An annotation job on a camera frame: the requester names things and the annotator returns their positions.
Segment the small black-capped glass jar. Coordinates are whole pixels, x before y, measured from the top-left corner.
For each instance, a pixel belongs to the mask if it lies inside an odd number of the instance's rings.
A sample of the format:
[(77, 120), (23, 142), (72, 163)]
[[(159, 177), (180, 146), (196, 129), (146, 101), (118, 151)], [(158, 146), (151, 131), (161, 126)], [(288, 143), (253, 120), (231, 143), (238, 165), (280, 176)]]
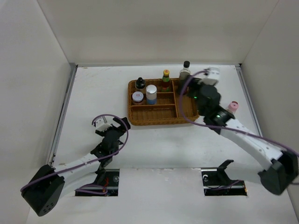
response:
[(136, 91), (139, 91), (139, 92), (145, 94), (145, 92), (146, 92), (146, 81), (142, 77), (139, 77), (136, 80), (135, 89), (136, 89)]

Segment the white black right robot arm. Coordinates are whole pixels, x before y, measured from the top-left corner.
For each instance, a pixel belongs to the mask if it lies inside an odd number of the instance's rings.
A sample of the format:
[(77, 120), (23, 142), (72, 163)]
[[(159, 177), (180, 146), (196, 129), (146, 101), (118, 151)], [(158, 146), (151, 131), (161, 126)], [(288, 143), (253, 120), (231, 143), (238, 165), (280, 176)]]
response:
[(241, 181), (261, 184), (274, 195), (281, 195), (299, 175), (298, 153), (274, 140), (253, 134), (234, 114), (220, 106), (221, 95), (209, 78), (188, 75), (182, 88), (189, 88), (188, 97), (195, 100), (202, 115), (203, 127), (235, 143), (256, 160), (255, 165), (240, 165), (233, 159), (215, 168), (210, 183), (215, 190), (227, 189)]

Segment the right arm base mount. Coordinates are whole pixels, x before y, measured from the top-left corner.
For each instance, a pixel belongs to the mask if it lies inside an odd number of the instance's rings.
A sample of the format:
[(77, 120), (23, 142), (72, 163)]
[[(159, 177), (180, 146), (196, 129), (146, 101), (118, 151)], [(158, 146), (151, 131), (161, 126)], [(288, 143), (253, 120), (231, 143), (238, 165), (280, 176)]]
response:
[(201, 170), (205, 196), (247, 196), (243, 180), (231, 180), (225, 169), (233, 160), (226, 160), (220, 166)]

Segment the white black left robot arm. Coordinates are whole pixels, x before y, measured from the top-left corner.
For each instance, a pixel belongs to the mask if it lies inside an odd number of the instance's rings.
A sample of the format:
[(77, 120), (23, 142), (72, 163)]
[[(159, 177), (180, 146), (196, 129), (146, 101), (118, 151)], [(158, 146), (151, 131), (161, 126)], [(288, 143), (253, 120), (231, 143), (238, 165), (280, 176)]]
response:
[(39, 217), (49, 213), (65, 195), (73, 191), (87, 193), (87, 186), (103, 184), (105, 168), (125, 146), (121, 137), (128, 135), (131, 128), (126, 117), (112, 116), (116, 126), (109, 123), (106, 117), (103, 114), (92, 120), (95, 133), (102, 140), (90, 153), (57, 167), (42, 166), (30, 182), (21, 188), (21, 196)]

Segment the red sauce bottle green label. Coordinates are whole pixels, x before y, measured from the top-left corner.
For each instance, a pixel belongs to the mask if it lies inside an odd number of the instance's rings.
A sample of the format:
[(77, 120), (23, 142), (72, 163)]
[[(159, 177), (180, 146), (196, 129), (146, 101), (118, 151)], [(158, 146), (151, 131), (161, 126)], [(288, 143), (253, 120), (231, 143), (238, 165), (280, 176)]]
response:
[(161, 81), (161, 91), (162, 92), (168, 92), (170, 91), (170, 71), (169, 70), (164, 70), (163, 71), (163, 77)]

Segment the tall soy sauce bottle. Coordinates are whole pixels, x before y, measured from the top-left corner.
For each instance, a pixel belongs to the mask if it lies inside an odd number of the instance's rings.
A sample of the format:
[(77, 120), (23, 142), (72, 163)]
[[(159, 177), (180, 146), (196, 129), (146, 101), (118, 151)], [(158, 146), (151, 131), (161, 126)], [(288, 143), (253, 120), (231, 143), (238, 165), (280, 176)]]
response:
[(184, 61), (183, 69), (179, 72), (179, 78), (178, 78), (178, 88), (177, 93), (180, 94), (183, 86), (185, 84), (185, 80), (188, 78), (189, 75), (191, 75), (191, 72), (189, 70), (190, 62)]

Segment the white-lid spice jar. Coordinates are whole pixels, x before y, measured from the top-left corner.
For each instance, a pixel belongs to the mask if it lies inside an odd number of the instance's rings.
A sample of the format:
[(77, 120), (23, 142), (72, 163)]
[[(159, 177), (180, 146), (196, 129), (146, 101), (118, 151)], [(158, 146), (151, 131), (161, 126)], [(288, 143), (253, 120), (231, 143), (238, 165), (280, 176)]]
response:
[(133, 101), (133, 105), (142, 105), (144, 100), (144, 94), (140, 91), (135, 91), (132, 94), (132, 101)]

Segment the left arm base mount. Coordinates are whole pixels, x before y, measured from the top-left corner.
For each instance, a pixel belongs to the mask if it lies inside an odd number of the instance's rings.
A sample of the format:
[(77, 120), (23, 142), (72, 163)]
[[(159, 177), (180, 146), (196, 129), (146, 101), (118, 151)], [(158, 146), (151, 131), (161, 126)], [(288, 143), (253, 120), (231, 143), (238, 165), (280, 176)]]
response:
[(102, 170), (92, 184), (87, 185), (87, 187), (83, 187), (83, 191), (76, 191), (75, 196), (118, 196), (119, 181), (119, 169)]

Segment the pink-lid spice jar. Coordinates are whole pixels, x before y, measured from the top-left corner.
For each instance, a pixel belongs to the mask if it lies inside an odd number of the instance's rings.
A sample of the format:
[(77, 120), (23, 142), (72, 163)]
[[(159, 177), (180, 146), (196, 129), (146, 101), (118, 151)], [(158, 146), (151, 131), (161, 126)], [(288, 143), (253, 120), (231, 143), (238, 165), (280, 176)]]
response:
[(230, 112), (231, 114), (235, 114), (236, 111), (238, 110), (238, 108), (239, 108), (239, 104), (238, 104), (238, 102), (236, 102), (236, 101), (232, 101), (232, 102), (228, 105), (228, 107), (226, 108), (226, 110), (227, 110), (228, 112)]

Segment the silver-lid jar blue label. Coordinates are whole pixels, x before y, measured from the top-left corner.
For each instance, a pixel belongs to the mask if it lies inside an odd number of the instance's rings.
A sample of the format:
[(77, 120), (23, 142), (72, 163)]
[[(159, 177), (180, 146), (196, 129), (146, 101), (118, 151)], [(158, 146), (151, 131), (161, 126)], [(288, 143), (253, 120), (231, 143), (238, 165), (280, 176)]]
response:
[(149, 105), (157, 103), (157, 87), (153, 84), (146, 87), (146, 101)]

